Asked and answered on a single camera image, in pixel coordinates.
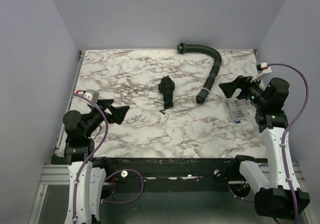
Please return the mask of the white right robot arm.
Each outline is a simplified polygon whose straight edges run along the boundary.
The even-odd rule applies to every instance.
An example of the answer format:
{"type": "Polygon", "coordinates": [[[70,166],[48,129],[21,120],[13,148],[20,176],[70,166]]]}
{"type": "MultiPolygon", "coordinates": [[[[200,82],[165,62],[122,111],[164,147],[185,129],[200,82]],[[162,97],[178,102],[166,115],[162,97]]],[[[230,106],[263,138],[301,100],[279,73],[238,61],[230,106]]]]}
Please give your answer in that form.
{"type": "Polygon", "coordinates": [[[240,89],[237,99],[249,101],[256,110],[255,121],[267,153],[268,176],[253,157],[236,158],[239,173],[254,192],[256,213],[297,222],[299,214],[309,205],[310,196],[301,190],[289,149],[289,124],[282,109],[289,86],[287,81],[273,78],[261,89],[260,82],[250,76],[238,76],[234,81],[219,84],[226,98],[240,89]]]}

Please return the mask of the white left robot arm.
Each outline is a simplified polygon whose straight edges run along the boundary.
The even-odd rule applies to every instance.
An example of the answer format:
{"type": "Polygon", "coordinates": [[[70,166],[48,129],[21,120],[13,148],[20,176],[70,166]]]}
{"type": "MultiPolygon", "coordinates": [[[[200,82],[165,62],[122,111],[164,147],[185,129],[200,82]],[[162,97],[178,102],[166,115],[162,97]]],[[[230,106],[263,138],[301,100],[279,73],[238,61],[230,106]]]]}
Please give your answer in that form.
{"type": "Polygon", "coordinates": [[[66,224],[98,224],[99,206],[108,166],[105,161],[94,162],[95,142],[92,133],[102,123],[121,124],[129,106],[114,107],[112,99],[90,102],[91,111],[81,114],[71,110],[63,116],[67,134],[65,158],[69,174],[66,224]]]}

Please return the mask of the black folding umbrella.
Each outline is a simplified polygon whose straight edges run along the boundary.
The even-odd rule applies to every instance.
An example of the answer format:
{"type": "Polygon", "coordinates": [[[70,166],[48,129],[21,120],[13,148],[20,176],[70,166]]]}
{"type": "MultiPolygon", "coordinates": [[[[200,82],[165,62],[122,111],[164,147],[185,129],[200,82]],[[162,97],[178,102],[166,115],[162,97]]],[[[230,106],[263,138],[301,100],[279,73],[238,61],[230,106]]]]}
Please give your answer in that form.
{"type": "Polygon", "coordinates": [[[175,83],[169,76],[163,77],[158,85],[159,92],[163,95],[164,108],[160,110],[165,114],[165,110],[173,107],[173,92],[175,90],[175,83]]]}

